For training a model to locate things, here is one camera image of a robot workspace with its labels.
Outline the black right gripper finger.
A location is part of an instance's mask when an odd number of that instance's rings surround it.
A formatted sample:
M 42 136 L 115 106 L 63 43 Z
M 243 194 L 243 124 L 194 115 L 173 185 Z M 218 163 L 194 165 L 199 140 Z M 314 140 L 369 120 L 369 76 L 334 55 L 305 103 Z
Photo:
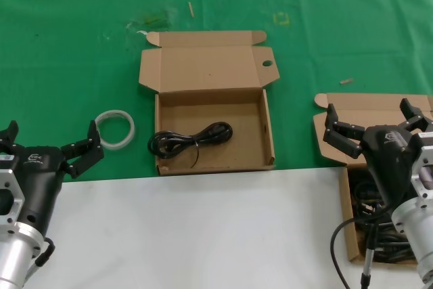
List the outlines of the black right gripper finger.
M 357 159 L 362 153 L 362 147 L 355 140 L 361 141 L 364 127 L 339 121 L 333 104 L 327 107 L 325 119 L 325 133 L 323 140 L 343 154 Z
M 400 110 L 405 117 L 405 121 L 398 125 L 400 128 L 409 132 L 416 129 L 421 132 L 432 132 L 432 120 L 426 117 L 419 108 L 412 106 L 407 98 L 401 100 Z

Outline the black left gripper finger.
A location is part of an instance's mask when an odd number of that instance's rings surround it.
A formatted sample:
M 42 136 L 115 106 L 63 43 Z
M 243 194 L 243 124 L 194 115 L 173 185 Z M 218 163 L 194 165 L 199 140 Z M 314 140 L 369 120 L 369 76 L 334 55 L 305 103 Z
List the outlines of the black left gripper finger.
M 86 139 L 64 145 L 60 150 L 64 155 L 63 168 L 73 179 L 97 164 L 104 158 L 104 151 L 96 122 L 90 122 Z
M 9 126 L 1 131 L 0 150 L 1 153 L 14 153 L 16 149 L 15 139 L 18 135 L 19 127 L 15 120 L 12 120 Z

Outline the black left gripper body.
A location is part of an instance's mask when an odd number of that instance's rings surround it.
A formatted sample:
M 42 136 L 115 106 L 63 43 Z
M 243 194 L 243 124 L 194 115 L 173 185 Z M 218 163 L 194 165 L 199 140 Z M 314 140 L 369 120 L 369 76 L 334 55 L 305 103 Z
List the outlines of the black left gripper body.
M 1 168 L 13 171 L 24 194 L 17 221 L 35 228 L 42 235 L 47 233 L 62 188 L 65 161 L 57 147 L 13 145 L 8 150 L 1 146 Z

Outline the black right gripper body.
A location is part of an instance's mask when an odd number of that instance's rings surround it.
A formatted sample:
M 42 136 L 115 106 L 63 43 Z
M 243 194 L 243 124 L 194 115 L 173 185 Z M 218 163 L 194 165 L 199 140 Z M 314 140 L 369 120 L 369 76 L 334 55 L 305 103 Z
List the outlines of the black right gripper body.
M 368 127 L 361 140 L 367 168 L 387 206 L 414 197 L 409 189 L 413 153 L 407 147 L 412 134 L 396 125 Z

